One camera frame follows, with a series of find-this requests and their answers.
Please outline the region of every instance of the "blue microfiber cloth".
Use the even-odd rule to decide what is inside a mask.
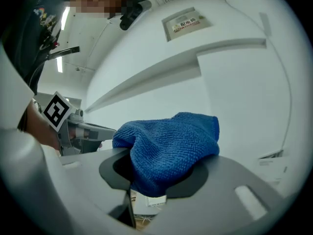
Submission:
[[[219,133],[217,117],[182,112],[170,119],[125,123],[115,133],[112,145],[131,148],[131,188],[160,197],[195,162],[218,155]]]

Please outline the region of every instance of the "person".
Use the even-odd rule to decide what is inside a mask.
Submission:
[[[115,14],[121,12],[126,0],[25,0],[20,12],[5,30],[2,43],[10,61],[34,94],[44,60],[57,46],[61,18],[66,6],[81,12]],[[59,150],[57,133],[29,103],[18,128],[26,131],[41,144]]]

